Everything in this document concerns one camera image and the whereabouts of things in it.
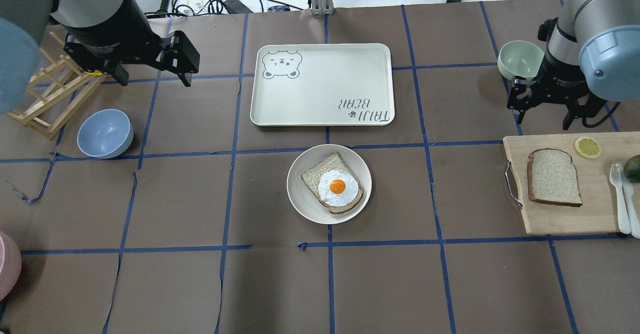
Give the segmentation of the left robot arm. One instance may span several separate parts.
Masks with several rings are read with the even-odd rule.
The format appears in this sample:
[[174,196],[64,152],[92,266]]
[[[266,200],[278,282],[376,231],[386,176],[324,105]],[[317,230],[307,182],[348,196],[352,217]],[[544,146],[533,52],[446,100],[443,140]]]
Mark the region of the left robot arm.
[[130,78],[125,64],[172,72],[187,87],[199,72],[201,55],[186,34],[160,37],[135,0],[0,0],[2,113],[23,101],[51,19],[67,30],[64,51],[82,70],[99,71],[122,86]]

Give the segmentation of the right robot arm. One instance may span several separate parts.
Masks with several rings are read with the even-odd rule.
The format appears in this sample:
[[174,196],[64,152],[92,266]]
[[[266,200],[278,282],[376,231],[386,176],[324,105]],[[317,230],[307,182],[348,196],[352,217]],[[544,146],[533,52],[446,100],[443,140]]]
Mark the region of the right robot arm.
[[537,75],[512,77],[507,108],[518,124],[542,103],[566,106],[564,130],[598,115],[606,102],[639,98],[640,0],[564,0],[538,29],[546,50]]

